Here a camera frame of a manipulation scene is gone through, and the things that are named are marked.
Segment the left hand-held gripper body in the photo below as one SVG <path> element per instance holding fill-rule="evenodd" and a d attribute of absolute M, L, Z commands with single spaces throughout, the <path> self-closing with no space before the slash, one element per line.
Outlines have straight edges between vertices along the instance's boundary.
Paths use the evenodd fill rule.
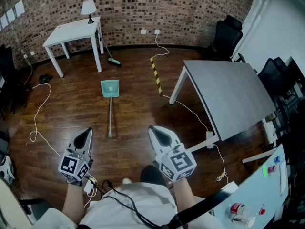
<path fill-rule="evenodd" d="M 58 171 L 72 182 L 81 182 L 93 163 L 91 156 L 65 149 L 58 165 Z"/>

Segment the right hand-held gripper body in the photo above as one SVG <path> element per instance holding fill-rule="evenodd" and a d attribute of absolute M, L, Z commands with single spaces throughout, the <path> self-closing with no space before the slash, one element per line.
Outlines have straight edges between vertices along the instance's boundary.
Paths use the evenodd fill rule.
<path fill-rule="evenodd" d="M 192 153 L 183 143 L 158 153 L 155 161 L 158 163 L 158 169 L 172 182 L 191 175 L 197 166 Z"/>

